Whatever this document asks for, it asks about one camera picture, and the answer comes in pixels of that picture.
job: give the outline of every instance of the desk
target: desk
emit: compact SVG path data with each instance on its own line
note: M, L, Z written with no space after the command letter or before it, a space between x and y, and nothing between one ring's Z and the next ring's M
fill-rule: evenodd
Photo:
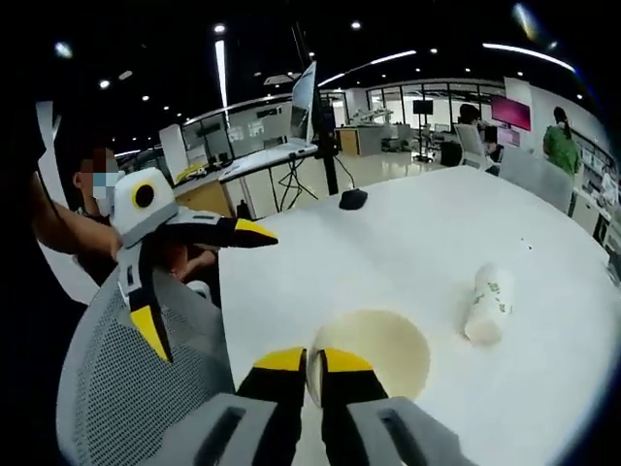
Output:
M333 196L262 220L277 246L220 253L235 383L269 351L309 347L340 313L388 309L426 336L431 370L416 403L459 435L470 460L554 462L618 354L621 299L605 251L551 205L469 167L365 189L360 211L341 211ZM502 341L479 349L459 321L490 260L512 271L516 296ZM303 431L295 464L322 464L318 436Z

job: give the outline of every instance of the laptop screen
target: laptop screen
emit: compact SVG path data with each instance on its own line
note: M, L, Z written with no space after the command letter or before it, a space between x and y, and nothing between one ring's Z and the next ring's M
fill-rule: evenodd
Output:
M307 144L312 139L312 125L309 123L312 112L315 69L316 63L313 62L293 86L291 97L291 137L306 140Z

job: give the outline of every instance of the recessed ceiling light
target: recessed ceiling light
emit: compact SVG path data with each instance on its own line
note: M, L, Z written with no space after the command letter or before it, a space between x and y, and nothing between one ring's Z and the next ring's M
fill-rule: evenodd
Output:
M56 50L56 55L61 58L71 58L74 56L74 53L71 51L71 47L66 42L57 42L54 44L54 50Z

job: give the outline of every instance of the black ceiling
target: black ceiling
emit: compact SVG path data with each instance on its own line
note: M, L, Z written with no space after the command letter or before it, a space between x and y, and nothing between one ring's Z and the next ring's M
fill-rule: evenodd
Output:
M326 87L446 77L501 81L521 71L534 85L564 95L600 117L610 120L614 115L614 105L607 109L605 104L618 94L606 86L607 65L600 55L594 56L606 35L612 35L612 29L606 30L610 20L604 9L573 11L566 2L522 2L539 20L533 41L511 15L513 3L499 0L372 2L368 7L340 2L338 8L325 1L268 3L273 10L261 14L241 13L245 9L241 2L218 8L212 2L150 2L148 8L89 13L56 6L36 20L30 15L16 19L24 26L16 28L21 31L19 40L12 40L19 63L12 69L38 99L53 99L61 113L80 108L81 117L111 141L114 137L117 151L145 147L150 144L147 137L154 139L171 122L221 107L213 48L218 37L212 32L217 23L226 25L220 37L226 44L229 104L290 90L290 84L274 89L263 82L305 67L291 32L297 19L305 46L315 53L320 81L388 54L417 51L365 67ZM353 20L361 22L360 30L351 29ZM69 44L71 59L55 55L58 41ZM554 41L558 47L549 53L579 68L578 75L481 45L493 42L546 52ZM431 54L431 48L439 53ZM133 75L120 81L118 76L126 70ZM100 89L100 80L109 80L110 87ZM578 93L585 98L576 100ZM143 95L149 100L144 102Z

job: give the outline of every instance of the black mouse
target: black mouse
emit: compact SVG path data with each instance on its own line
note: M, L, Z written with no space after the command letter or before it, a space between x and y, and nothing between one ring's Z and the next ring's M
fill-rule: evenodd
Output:
M367 202L369 193L362 189L351 189L341 194L339 207L345 211L357 211Z

